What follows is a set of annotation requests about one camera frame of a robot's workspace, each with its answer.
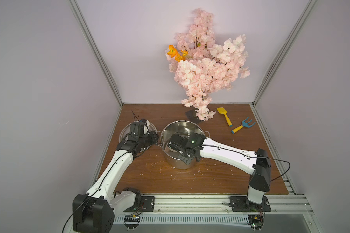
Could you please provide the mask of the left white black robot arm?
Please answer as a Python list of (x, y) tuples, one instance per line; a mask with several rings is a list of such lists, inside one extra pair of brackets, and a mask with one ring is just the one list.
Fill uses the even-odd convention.
[(141, 193), (127, 188), (115, 195), (116, 187), (126, 169), (138, 154), (157, 144), (159, 135), (149, 129), (150, 121), (141, 119), (130, 124), (130, 131), (118, 143), (109, 165), (100, 178), (86, 192), (73, 200), (69, 219), (77, 233), (108, 233), (115, 217), (129, 208), (138, 207)]

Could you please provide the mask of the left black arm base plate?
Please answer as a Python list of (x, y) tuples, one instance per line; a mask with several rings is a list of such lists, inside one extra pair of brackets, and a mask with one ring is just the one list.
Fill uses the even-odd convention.
[(155, 197), (154, 196), (141, 196), (138, 203), (135, 200), (133, 206), (127, 208), (125, 212), (153, 212), (155, 207)]

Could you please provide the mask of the stainless steel pot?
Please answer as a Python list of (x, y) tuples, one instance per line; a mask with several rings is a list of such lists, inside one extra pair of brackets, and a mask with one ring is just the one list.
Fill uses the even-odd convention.
[(182, 137), (189, 138), (191, 133), (205, 135), (205, 132), (195, 123), (179, 120), (168, 124), (160, 133), (159, 140), (164, 151), (167, 162), (176, 169), (186, 170), (195, 166), (197, 160), (194, 158), (189, 164), (179, 159), (179, 153), (167, 146), (167, 142), (173, 134), (178, 133)]

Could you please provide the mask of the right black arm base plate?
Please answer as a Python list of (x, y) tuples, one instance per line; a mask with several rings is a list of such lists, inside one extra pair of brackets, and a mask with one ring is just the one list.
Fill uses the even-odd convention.
[(246, 196), (229, 197), (229, 207), (233, 212), (271, 212), (271, 206), (267, 197), (263, 197), (261, 204), (250, 202)]

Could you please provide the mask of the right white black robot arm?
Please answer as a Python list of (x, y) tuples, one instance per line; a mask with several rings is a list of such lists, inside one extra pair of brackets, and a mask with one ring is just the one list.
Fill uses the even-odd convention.
[(272, 158), (263, 149), (248, 151), (233, 148), (202, 134), (191, 133), (188, 137), (173, 134), (167, 141), (167, 147), (178, 153), (185, 164), (202, 158), (213, 159), (236, 167), (250, 175), (247, 192), (247, 204), (261, 205), (264, 195), (270, 191)]

